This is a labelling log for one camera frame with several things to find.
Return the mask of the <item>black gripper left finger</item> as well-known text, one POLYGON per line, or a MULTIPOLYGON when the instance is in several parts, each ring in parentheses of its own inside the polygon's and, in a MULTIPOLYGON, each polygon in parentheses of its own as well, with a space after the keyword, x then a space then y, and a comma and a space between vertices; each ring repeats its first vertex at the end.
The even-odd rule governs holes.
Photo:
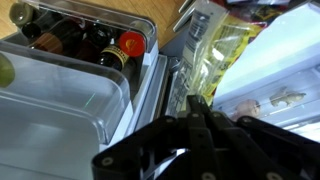
POLYGON ((185 147, 187 120, 162 116, 117 142, 91 161, 93 180, 148 180, 166 161, 155 180, 187 180, 185 147))

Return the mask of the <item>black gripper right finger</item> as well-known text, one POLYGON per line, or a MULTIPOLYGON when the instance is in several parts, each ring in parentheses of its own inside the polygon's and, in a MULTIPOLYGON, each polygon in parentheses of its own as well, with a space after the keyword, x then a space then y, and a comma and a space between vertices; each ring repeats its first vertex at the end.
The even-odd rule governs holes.
POLYGON ((320 180, 320 144, 251 116, 232 122, 211 111, 204 98, 187 96, 187 108, 201 112, 218 144, 241 160, 240 172, 255 180, 320 180))

